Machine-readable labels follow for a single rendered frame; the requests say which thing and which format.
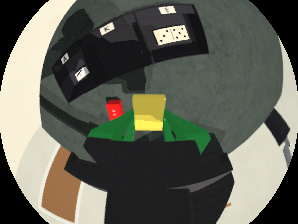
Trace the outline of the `white domino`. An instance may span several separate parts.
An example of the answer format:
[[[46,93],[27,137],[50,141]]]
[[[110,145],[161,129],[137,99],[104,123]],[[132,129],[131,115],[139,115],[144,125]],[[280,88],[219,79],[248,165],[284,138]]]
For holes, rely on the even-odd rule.
[[[158,45],[189,39],[185,26],[175,26],[153,31]]]

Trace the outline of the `red 9v battery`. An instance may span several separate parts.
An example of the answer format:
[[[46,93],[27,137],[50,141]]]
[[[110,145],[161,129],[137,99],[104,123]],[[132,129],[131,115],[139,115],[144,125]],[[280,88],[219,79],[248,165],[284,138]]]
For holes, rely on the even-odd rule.
[[[109,100],[106,104],[110,120],[123,115],[121,100]]]

